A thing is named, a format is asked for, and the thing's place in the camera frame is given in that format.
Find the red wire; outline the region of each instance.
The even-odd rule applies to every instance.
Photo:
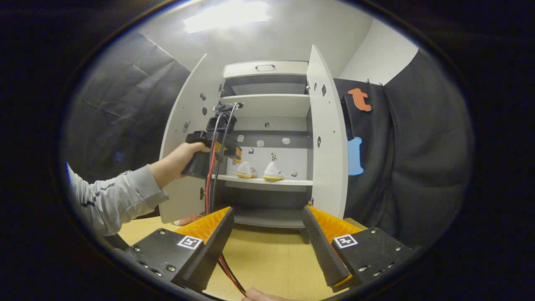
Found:
[[[226,266],[226,264],[223,261],[223,259],[221,258],[221,256],[219,257],[219,262],[221,263],[221,266],[223,267],[223,270],[225,270],[225,274],[227,274],[227,277],[230,278],[230,280],[232,281],[232,283],[234,283],[234,286],[236,286],[236,288],[240,291],[240,293],[242,293],[243,296],[246,297],[245,292],[243,292],[240,289],[240,286],[238,285],[238,282],[231,276],[231,272],[228,270],[228,267]]]
[[[207,181],[206,181],[206,190],[205,190],[205,201],[204,201],[204,206],[205,206],[205,210],[206,210],[206,214],[209,214],[210,213],[210,197],[209,197],[209,192],[210,192],[210,181],[212,180],[212,171],[213,171],[213,164],[215,163],[215,160],[216,160],[216,150],[213,149],[212,150],[212,158],[210,159],[210,170],[208,171],[208,177],[207,177]],[[245,293],[240,289],[240,286],[238,285],[237,281],[232,277],[232,274],[230,273],[227,265],[225,264],[225,262],[223,261],[223,259],[221,258],[221,256],[219,256],[219,262],[221,263],[221,266],[223,267],[223,270],[225,272],[225,274],[227,275],[227,277],[232,281],[232,283],[234,283],[234,285],[236,286],[236,288],[240,291],[240,293],[242,293],[244,296]]]
[[[205,201],[204,201],[204,206],[205,206],[205,210],[206,210],[206,214],[209,214],[210,213],[210,202],[209,202],[209,195],[210,195],[210,180],[212,180],[212,171],[213,171],[213,163],[216,159],[216,150],[215,150],[215,144],[214,144],[214,149],[212,150],[212,158],[210,159],[210,170],[208,171],[208,178],[206,180],[206,189],[204,191],[204,196],[205,196]]]

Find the ceiling light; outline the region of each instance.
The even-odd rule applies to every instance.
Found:
[[[202,13],[184,21],[186,31],[195,33],[219,27],[228,28],[250,22],[267,20],[265,2],[230,1],[206,9]]]

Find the ceiling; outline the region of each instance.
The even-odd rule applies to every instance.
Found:
[[[205,53],[216,56],[224,64],[261,60],[308,61],[311,46],[316,44],[332,76],[337,77],[372,23],[371,16],[335,0],[265,0],[268,16],[265,22],[192,34],[185,31],[185,19],[224,2],[194,2],[164,12],[136,30],[189,70]]]

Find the cabinet door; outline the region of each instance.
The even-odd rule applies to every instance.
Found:
[[[346,128],[331,72],[315,45],[310,53],[307,82],[314,138],[314,207],[342,218],[348,177]]]
[[[212,110],[220,99],[219,86],[225,83],[224,67],[205,54],[193,68],[167,120],[160,159],[186,141],[187,134],[206,129],[208,120],[214,116]],[[201,188],[204,189],[204,180],[194,177],[174,180],[166,186],[169,200],[160,204],[162,222],[169,223],[204,212]]]

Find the white shoe with yellow sole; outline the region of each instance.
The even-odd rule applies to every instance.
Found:
[[[256,178],[256,169],[249,162],[243,162],[238,166],[236,176],[244,179]]]
[[[284,174],[275,166],[275,163],[271,162],[267,165],[263,178],[268,181],[278,181],[284,179]]]

